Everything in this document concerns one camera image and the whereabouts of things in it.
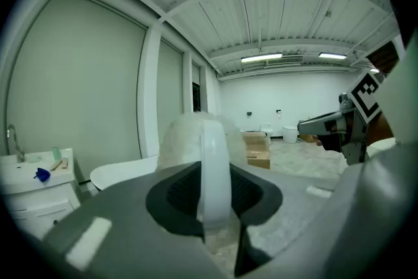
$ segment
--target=bathroom vanity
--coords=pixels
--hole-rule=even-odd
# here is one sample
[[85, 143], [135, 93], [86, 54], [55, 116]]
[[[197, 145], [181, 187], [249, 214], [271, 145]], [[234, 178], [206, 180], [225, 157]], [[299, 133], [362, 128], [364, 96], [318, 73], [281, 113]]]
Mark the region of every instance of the bathroom vanity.
[[74, 175], [72, 149], [60, 150], [68, 159], [66, 169], [59, 166], [50, 178], [34, 178], [38, 168], [50, 170], [54, 164], [51, 152], [35, 152], [18, 157], [0, 157], [1, 195], [16, 225], [42, 239], [54, 225], [80, 206], [80, 190]]

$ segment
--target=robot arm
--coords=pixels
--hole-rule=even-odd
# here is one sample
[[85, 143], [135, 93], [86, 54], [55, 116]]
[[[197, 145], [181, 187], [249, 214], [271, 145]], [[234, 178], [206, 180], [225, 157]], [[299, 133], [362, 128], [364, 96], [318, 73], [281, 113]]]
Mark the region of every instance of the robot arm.
[[298, 130], [317, 135], [325, 150], [343, 153], [348, 165], [363, 163], [367, 159], [368, 124], [346, 93], [340, 94], [339, 101], [338, 111], [301, 121]]

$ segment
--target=box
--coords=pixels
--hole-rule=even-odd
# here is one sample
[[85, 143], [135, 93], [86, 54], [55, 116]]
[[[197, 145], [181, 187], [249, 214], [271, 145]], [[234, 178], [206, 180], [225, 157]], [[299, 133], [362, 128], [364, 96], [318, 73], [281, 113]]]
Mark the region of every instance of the box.
[[266, 133], [243, 133], [247, 148], [247, 162], [255, 167], [270, 168], [270, 147]]
[[307, 134], [299, 134], [299, 137], [304, 141], [304, 142], [307, 142], [307, 143], [314, 143], [314, 142], [316, 142], [317, 140], [315, 140], [313, 137], [312, 137], [313, 135], [307, 135]]

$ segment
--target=ceiling light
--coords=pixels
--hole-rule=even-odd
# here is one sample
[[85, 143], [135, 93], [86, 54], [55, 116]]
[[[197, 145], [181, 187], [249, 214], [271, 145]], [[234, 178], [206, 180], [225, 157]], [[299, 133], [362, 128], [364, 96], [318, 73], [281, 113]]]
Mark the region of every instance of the ceiling light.
[[321, 52], [319, 54], [319, 57], [324, 57], [324, 58], [337, 58], [337, 59], [345, 59], [345, 58], [347, 58], [346, 55], [328, 54], [326, 52]]
[[265, 61], [266, 59], [276, 59], [281, 58], [282, 54], [269, 54], [269, 55], [260, 55], [260, 56], [250, 56], [241, 58], [242, 63], [246, 62], [255, 62], [255, 61]]

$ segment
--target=white bucket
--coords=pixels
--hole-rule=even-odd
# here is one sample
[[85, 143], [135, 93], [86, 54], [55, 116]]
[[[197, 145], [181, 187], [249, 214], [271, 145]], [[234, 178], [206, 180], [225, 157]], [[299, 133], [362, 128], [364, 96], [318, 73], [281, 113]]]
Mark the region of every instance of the white bucket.
[[296, 143], [298, 138], [298, 129], [293, 125], [283, 126], [283, 140], [287, 143]]

